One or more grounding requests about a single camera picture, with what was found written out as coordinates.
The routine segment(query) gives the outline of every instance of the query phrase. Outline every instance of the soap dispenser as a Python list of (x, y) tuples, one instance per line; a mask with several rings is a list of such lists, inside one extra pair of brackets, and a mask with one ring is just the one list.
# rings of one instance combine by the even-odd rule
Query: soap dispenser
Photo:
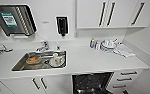
[(58, 26), (58, 33), (61, 34), (62, 38), (68, 34), (68, 23), (67, 17), (56, 17), (57, 19), (57, 26)]

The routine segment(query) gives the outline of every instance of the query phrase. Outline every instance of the countertop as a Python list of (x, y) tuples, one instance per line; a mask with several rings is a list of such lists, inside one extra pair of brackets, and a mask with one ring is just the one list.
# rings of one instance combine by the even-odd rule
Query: countertop
[(123, 69), (148, 69), (144, 62), (137, 57), (128, 57), (97, 51), (90, 47), (65, 47), (66, 67), (54, 69), (12, 71), (12, 68), (24, 56), (26, 52), (35, 49), (13, 50), (0, 55), (0, 79), (48, 76), (60, 74), (83, 74), (113, 72)]

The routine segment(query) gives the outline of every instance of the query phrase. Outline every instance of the sink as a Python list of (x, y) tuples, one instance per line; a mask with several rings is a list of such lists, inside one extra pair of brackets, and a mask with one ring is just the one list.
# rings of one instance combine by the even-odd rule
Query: sink
[[(57, 53), (58, 57), (64, 58), (62, 65), (58, 67), (53, 67), (49, 64), (49, 61), (53, 59), (53, 54)], [(30, 56), (41, 57), (41, 62), (39, 64), (27, 64), (26, 60)], [(47, 51), (47, 52), (29, 52), (26, 53), (19, 62), (12, 68), (12, 71), (23, 71), (23, 70), (38, 70), (38, 69), (53, 69), (53, 68), (63, 68), (66, 66), (66, 51)]]

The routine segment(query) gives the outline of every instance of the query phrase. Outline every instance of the drawer handle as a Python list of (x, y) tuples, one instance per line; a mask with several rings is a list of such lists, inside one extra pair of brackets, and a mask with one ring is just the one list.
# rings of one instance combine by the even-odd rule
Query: drawer handle
[(117, 81), (132, 80), (132, 78), (117, 79)]
[(106, 2), (103, 2), (103, 7), (102, 7), (102, 13), (101, 13), (101, 18), (100, 18), (99, 27), (100, 27), (100, 25), (101, 25), (101, 23), (102, 23), (102, 18), (103, 18), (103, 14), (104, 14), (104, 10), (105, 10), (105, 4), (106, 4)]
[(144, 4), (145, 4), (145, 3), (141, 3), (140, 8), (139, 8), (139, 10), (138, 10), (138, 12), (137, 12), (137, 14), (136, 14), (136, 17), (135, 17), (135, 19), (134, 19), (134, 21), (132, 22), (131, 25), (134, 25), (134, 24), (136, 23), (137, 18), (139, 17), (140, 12), (141, 12), (141, 10), (143, 9)]
[(42, 82), (43, 86), (45, 87), (45, 89), (47, 89), (47, 86), (45, 85), (43, 78), (41, 78), (41, 82)]
[(134, 71), (134, 72), (130, 72), (130, 73), (121, 73), (121, 75), (130, 75), (130, 74), (137, 74), (137, 72)]
[(32, 80), (33, 81), (33, 83), (35, 84), (35, 86), (36, 86), (36, 88), (37, 89), (40, 89), (40, 87), (37, 85), (37, 83), (35, 82), (35, 78)]
[(126, 87), (126, 85), (122, 85), (122, 86), (113, 86), (113, 88), (122, 88), (122, 87)]
[(113, 13), (113, 10), (114, 10), (114, 7), (115, 7), (115, 2), (112, 3), (111, 13), (110, 13), (110, 15), (109, 15), (109, 20), (108, 20), (107, 26), (110, 24), (111, 17), (112, 17), (112, 13)]

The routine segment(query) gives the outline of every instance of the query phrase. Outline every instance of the wall-mounted dispenser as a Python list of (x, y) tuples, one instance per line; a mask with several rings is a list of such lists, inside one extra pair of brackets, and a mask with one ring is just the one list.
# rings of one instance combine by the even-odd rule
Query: wall-mounted dispenser
[(68, 23), (67, 17), (56, 17), (57, 19), (57, 26), (58, 26), (58, 33), (64, 36), (68, 34)]
[(0, 26), (7, 36), (30, 36), (36, 31), (31, 10), (27, 5), (0, 5)]

